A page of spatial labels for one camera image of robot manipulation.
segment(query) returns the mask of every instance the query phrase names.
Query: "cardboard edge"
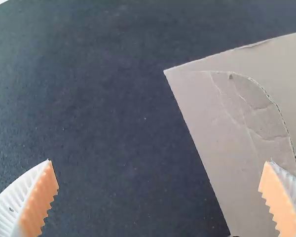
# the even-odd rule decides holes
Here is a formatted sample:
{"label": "cardboard edge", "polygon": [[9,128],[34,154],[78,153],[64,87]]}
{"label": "cardboard edge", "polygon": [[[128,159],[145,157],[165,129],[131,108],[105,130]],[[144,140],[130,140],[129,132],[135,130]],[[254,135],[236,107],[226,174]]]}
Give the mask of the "cardboard edge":
{"label": "cardboard edge", "polygon": [[207,56],[205,58],[202,58],[202,59],[196,59],[196,60],[193,60],[193,61],[190,61],[190,62],[187,62],[187,63],[184,63],[184,64],[181,64],[181,65],[178,65],[178,66],[174,66],[172,68],[168,68],[168,69],[165,69],[163,71],[163,73],[165,74],[165,76],[167,76],[169,73],[171,73],[173,70],[177,70],[177,69],[180,69],[180,68],[184,68],[187,64],[190,64],[190,63],[195,63],[197,61],[203,61],[203,60],[206,60],[208,58],[211,58],[211,57],[216,57],[220,54],[225,54],[227,52],[233,52],[233,51],[236,51],[236,50],[242,50],[242,49],[250,49],[250,48],[254,48],[254,47],[259,47],[263,44],[266,44],[272,40],[279,40],[279,39],[282,39],[282,38],[288,38],[288,37],[291,37],[292,35],[295,35],[296,33],[291,33],[291,34],[288,34],[288,35],[284,35],[284,36],[278,36],[278,37],[273,37],[273,38],[270,38],[270,39],[266,39],[266,40],[262,40],[262,41],[259,41],[259,42],[256,42],[256,43],[252,43],[252,44],[248,44],[248,45],[244,45],[244,46],[241,46],[241,47],[237,47],[237,48],[234,48],[234,49],[229,49],[229,50],[226,50],[226,51],[223,51],[223,52],[220,52],[220,53],[216,53],[216,54],[213,54],[213,55],[210,55],[210,56]]}

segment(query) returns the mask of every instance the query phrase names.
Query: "torn cardboard surface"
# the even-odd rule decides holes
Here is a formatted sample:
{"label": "torn cardboard surface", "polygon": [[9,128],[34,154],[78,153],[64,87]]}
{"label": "torn cardboard surface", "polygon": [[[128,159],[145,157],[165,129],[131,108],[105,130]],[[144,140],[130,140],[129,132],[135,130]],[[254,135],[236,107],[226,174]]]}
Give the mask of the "torn cardboard surface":
{"label": "torn cardboard surface", "polygon": [[252,79],[235,73],[177,72],[168,81],[231,234],[277,236],[257,189],[266,160],[296,175],[278,107]]}
{"label": "torn cardboard surface", "polygon": [[296,33],[268,39],[165,71],[232,71],[253,78],[281,109],[296,153]]}
{"label": "torn cardboard surface", "polygon": [[278,236],[257,188],[266,160],[296,176],[296,34],[209,56],[165,75],[231,234]]}

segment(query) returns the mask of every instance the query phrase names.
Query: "peeled cardboard layer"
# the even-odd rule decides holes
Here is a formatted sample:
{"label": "peeled cardboard layer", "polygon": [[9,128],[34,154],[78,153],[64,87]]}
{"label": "peeled cardboard layer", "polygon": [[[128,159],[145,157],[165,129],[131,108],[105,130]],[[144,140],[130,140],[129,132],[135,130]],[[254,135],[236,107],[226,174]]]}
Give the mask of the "peeled cardboard layer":
{"label": "peeled cardboard layer", "polygon": [[231,234],[277,236],[257,190],[266,160],[296,175],[278,107],[252,79],[235,73],[177,72],[168,80]]}
{"label": "peeled cardboard layer", "polygon": [[296,176],[296,34],[164,73],[231,234],[278,236],[257,189],[265,161]]}
{"label": "peeled cardboard layer", "polygon": [[226,71],[253,78],[281,109],[296,154],[296,33],[232,49],[165,71]]}

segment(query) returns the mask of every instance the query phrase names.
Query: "cardboard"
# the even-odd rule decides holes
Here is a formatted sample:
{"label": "cardboard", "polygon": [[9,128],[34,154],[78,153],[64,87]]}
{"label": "cardboard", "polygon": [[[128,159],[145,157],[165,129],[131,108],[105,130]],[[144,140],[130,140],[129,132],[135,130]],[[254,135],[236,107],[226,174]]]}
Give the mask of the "cardboard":
{"label": "cardboard", "polygon": [[267,160],[296,176],[296,34],[164,73],[231,234],[278,236],[257,189]]}

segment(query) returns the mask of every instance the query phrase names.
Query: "table surface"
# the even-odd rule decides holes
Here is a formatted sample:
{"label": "table surface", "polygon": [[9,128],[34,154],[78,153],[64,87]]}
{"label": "table surface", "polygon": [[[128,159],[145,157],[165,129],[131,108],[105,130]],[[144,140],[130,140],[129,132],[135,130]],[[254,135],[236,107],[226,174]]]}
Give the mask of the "table surface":
{"label": "table surface", "polygon": [[0,192],[49,158],[43,236],[229,231],[163,70],[296,32],[296,0],[0,5]]}

